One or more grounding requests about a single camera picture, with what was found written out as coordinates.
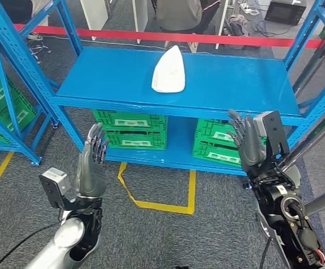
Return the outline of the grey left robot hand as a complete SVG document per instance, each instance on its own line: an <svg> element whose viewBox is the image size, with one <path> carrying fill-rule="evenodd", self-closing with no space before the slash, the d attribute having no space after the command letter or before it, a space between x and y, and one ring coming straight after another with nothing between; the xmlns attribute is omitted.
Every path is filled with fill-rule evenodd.
<svg viewBox="0 0 325 269"><path fill-rule="evenodd" d="M77 194L80 197L99 198L107 188L105 157L108 139L101 123L95 123L88 131L79 154L77 166Z"/></svg>

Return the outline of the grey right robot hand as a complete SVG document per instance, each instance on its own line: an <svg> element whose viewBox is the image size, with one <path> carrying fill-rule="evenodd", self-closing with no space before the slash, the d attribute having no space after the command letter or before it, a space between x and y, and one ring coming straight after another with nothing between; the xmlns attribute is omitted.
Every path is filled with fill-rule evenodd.
<svg viewBox="0 0 325 269"><path fill-rule="evenodd" d="M237 147L241 161L242 169L246 174L251 170L261 165L266 159L266 147L262 144L253 118L246 115L242 118L238 112L230 109L227 115L230 118L228 123L235 130L234 133L228 131Z"/></svg>

